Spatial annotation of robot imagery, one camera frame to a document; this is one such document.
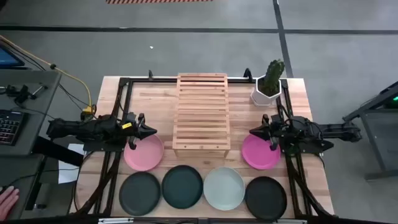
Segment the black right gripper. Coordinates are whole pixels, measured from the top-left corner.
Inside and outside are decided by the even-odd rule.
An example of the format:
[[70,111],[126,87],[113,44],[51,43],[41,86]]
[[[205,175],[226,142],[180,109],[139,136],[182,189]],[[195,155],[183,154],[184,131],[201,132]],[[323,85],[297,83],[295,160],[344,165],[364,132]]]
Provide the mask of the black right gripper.
[[279,137],[281,136],[280,129],[282,126],[282,118],[280,115],[267,114],[262,115],[262,125],[250,129],[249,132],[258,138],[270,142],[270,150],[275,151],[279,145]]

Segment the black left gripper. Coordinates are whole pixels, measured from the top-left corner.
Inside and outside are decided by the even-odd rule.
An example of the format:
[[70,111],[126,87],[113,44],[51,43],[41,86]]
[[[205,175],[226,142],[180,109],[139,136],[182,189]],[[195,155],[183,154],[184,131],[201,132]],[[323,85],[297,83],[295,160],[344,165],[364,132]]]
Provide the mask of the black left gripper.
[[156,129],[151,128],[147,126],[146,124],[142,124],[145,120],[145,115],[144,113],[139,113],[138,115],[134,113],[128,113],[126,116],[126,120],[124,123],[124,133],[128,138],[128,144],[130,149],[135,150],[136,149],[136,139],[143,140],[151,135],[154,135],[154,133],[157,132]]

